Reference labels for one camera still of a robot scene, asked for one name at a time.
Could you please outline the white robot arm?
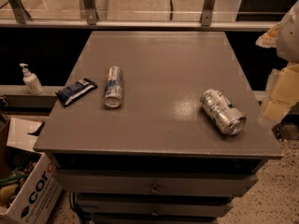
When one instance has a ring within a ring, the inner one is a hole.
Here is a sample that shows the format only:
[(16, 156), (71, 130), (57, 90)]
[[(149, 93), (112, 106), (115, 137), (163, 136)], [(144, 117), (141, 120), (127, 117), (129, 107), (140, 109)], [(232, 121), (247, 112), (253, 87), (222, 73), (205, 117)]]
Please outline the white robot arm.
[(299, 1), (280, 22), (257, 39), (256, 45), (275, 48), (277, 56), (288, 62), (280, 71), (272, 70), (262, 102), (260, 122), (275, 126), (299, 102)]

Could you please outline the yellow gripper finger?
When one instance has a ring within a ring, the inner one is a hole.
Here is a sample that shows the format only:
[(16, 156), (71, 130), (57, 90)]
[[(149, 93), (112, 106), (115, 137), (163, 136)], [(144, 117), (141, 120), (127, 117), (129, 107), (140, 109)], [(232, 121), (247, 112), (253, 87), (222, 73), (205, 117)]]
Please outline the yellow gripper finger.
[(259, 36), (255, 44), (261, 48), (275, 48), (277, 46), (278, 28), (280, 23), (278, 22), (271, 27), (266, 33)]
[(288, 63), (282, 70), (270, 73), (259, 122), (273, 127), (279, 124), (299, 102), (299, 63)]

